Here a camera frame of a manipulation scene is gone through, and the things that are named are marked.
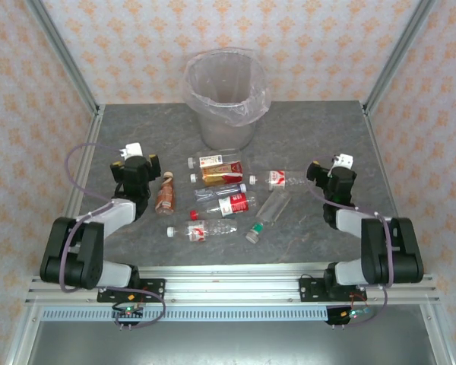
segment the white label sticker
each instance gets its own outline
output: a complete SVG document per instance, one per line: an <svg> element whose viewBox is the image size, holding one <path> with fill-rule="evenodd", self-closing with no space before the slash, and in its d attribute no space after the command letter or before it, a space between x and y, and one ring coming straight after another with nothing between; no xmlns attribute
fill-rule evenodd
<svg viewBox="0 0 456 365"><path fill-rule="evenodd" d="M206 231L204 230L204 221L191 221L188 224L189 240L204 241L206 240Z"/></svg>
<svg viewBox="0 0 456 365"><path fill-rule="evenodd" d="M227 196L226 198L218 199L218 202L220 203L221 215L223 217L233 214L233 209L231 208L231 201L229 196Z"/></svg>
<svg viewBox="0 0 456 365"><path fill-rule="evenodd" d="M223 217L233 213L241 213L249 209L249 203L247 202L246 195L243 193L218 199L218 202L220 203L221 215Z"/></svg>
<svg viewBox="0 0 456 365"><path fill-rule="evenodd" d="M216 156L199 157L200 167L209 167L223 164L223 157L220 154Z"/></svg>
<svg viewBox="0 0 456 365"><path fill-rule="evenodd" d="M269 190L274 190L274 188L285 188L286 186L286 173L285 171L271 171L268 188Z"/></svg>

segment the clear plastic bottle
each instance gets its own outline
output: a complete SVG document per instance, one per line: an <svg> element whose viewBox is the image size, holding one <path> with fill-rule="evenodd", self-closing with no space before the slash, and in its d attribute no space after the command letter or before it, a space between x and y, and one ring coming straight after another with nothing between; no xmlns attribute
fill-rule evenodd
<svg viewBox="0 0 456 365"><path fill-rule="evenodd" d="M267 190L284 189L289 192L309 190L305 171L272 170L250 174L249 185L264 186Z"/></svg>
<svg viewBox="0 0 456 365"><path fill-rule="evenodd" d="M226 198L227 196L246 192L245 184L228 184L214 186L212 188L195 190L195 201L197 203L209 202L210 200Z"/></svg>
<svg viewBox="0 0 456 365"><path fill-rule="evenodd" d="M289 203L290 193L286 190L275 189L257 213L255 223L245 238L251 243L257 243L258 236L264 227L271 226L279 218L280 213Z"/></svg>
<svg viewBox="0 0 456 365"><path fill-rule="evenodd" d="M167 227L168 237L188 238L191 242L202 242L211 236L222 236L236 232L238 226L234 219L209 219L206 221L187 221L175 227Z"/></svg>
<svg viewBox="0 0 456 365"><path fill-rule="evenodd" d="M218 166L224 163L238 162L242 160L242 152L235 148L218 151L201 151L188 158L190 169Z"/></svg>
<svg viewBox="0 0 456 365"><path fill-rule="evenodd" d="M257 208L257 198L253 192L241 192L218 200L211 200L200 205L198 210L191 211L191 219L219 219L251 211Z"/></svg>

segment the white bottle cap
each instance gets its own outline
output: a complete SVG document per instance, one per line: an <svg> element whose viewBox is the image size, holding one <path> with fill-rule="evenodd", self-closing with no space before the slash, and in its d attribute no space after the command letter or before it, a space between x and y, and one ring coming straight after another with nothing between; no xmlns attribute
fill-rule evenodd
<svg viewBox="0 0 456 365"><path fill-rule="evenodd" d="M258 235L252 230L245 235L245 238L254 245L258 242Z"/></svg>

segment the black mounting plate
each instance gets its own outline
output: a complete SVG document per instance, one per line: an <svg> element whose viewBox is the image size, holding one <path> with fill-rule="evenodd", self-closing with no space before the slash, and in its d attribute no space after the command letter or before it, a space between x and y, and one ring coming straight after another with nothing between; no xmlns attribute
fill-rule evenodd
<svg viewBox="0 0 456 365"><path fill-rule="evenodd" d="M337 290L327 291L324 278L299 279L301 302L348 302L352 299L351 293L358 293L366 300L366 292L360 291L356 285L340 285ZM354 297L353 301L362 302L362 299Z"/></svg>
<svg viewBox="0 0 456 365"><path fill-rule="evenodd" d="M159 295L164 298L166 292L166 280L165 279L140 279L140 285L136 289L148 290L152 293ZM98 303L159 303L159 300L150 296L143 295L137 292L128 291L117 291L117 290L105 290L104 292L98 291L97 296Z"/></svg>

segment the bottle label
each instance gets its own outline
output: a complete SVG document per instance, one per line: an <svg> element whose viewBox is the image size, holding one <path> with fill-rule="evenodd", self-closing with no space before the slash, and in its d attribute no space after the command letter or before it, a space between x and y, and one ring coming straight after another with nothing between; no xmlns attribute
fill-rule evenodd
<svg viewBox="0 0 456 365"><path fill-rule="evenodd" d="M246 195L235 194L226 198L218 199L221 208L221 215L226 217L227 215L241 213L249 209L249 203L246 200Z"/></svg>
<svg viewBox="0 0 456 365"><path fill-rule="evenodd" d="M274 188L285 188L286 186L286 173L285 171L271 171L269 174L268 189L274 190Z"/></svg>
<svg viewBox="0 0 456 365"><path fill-rule="evenodd" d="M155 202L155 210L159 210L161 208L166 208L170 210L174 210L174 182L173 178L168 176L163 178L162 185L160 186L160 190L157 193L157 200Z"/></svg>
<svg viewBox="0 0 456 365"><path fill-rule="evenodd" d="M191 221L188 223L189 240L202 242L206 239L204 221Z"/></svg>
<svg viewBox="0 0 456 365"><path fill-rule="evenodd" d="M225 163L224 165L203 167L203 181L206 186L218 186L242 182L243 170L240 162Z"/></svg>
<svg viewBox="0 0 456 365"><path fill-rule="evenodd" d="M256 233L260 234L260 232L262 232L262 230L264 229L264 226L263 226L262 224L260 224L260 223L255 223L255 224L253 225L252 229L253 229Z"/></svg>
<svg viewBox="0 0 456 365"><path fill-rule="evenodd" d="M223 156L217 154L216 156L199 157L200 167L209 167L221 165L223 163Z"/></svg>

